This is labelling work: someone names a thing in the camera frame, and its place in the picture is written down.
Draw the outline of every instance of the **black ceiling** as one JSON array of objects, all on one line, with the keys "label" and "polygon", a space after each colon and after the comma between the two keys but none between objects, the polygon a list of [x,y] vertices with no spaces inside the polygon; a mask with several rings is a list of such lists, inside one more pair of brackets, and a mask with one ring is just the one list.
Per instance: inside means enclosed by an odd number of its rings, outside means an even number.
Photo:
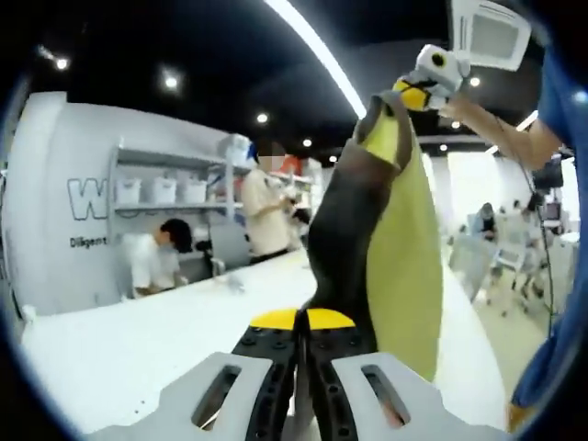
[{"label": "black ceiling", "polygon": [[[410,70],[425,42],[447,45],[441,0],[290,0],[329,47],[364,102]],[[313,150],[341,145],[355,114],[301,38],[263,0],[113,0],[18,4],[3,15],[13,74],[28,59],[36,90],[137,108],[250,136],[267,131]],[[41,43],[72,60],[67,71],[31,55]],[[476,69],[471,96],[517,123],[537,102],[541,50],[530,45],[516,73]],[[180,90],[161,87],[163,68]],[[267,126],[254,122],[259,111]],[[419,134],[455,132],[434,115],[414,117]]]}]

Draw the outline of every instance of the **desk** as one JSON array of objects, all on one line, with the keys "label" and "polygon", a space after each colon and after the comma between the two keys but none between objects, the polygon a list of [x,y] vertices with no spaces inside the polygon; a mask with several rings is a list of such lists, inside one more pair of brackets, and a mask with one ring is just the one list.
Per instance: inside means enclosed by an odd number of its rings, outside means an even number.
[{"label": "desk", "polygon": [[[143,300],[39,317],[22,348],[46,390],[83,433],[133,424],[160,391],[212,352],[230,352],[255,315],[299,307],[316,282],[304,251],[234,272],[237,294],[205,280]],[[505,428],[493,351],[463,289],[446,268],[435,384],[447,409],[472,424]]]}]

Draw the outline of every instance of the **cable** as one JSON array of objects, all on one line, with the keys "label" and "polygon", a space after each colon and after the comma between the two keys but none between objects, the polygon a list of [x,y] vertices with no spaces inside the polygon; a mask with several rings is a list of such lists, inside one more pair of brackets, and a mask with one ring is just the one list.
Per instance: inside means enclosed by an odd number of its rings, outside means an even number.
[{"label": "cable", "polygon": [[[510,143],[509,137],[508,137],[508,133],[506,132],[506,130],[503,127],[502,122],[500,121],[500,118],[498,118],[497,116],[494,115],[494,117],[496,118],[496,123],[498,124],[498,127],[500,127],[500,130],[503,132],[504,138],[506,139],[506,147],[508,149],[508,151],[513,154],[514,156],[516,156],[515,160],[518,163],[519,167],[521,168],[521,172],[523,173],[523,176],[525,177],[525,181],[527,186],[529,187],[529,190],[531,192],[531,197],[533,197],[533,195],[535,195],[536,189],[533,186],[533,184],[531,183],[531,180],[529,179],[529,176],[526,173],[525,170],[525,166],[523,165],[523,160],[521,159],[521,156],[518,154],[518,152],[516,151],[516,149],[512,148],[512,143]],[[551,337],[551,330],[553,327],[553,275],[551,272],[551,260],[549,258],[549,249],[548,249],[548,236],[545,230],[545,225],[543,225],[543,217],[541,216],[541,212],[539,210],[540,205],[537,204],[535,206],[535,213],[537,214],[537,218],[539,220],[539,228],[541,229],[541,237],[543,239],[543,247],[545,248],[545,256],[546,256],[546,260],[547,260],[547,270],[548,270],[548,281],[549,281],[549,321],[548,321],[548,337]]]}]

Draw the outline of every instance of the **woman in beige shirt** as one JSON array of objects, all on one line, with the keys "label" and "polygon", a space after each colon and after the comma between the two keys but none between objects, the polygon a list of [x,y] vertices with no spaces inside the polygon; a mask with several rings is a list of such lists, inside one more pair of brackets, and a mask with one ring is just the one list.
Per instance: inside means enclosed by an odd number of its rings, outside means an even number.
[{"label": "woman in beige shirt", "polygon": [[241,200],[245,228],[252,247],[252,264],[278,257],[288,252],[290,226],[284,210],[290,201],[282,196],[269,172],[284,162],[285,153],[274,141],[259,141],[255,145],[257,167],[245,177]]}]

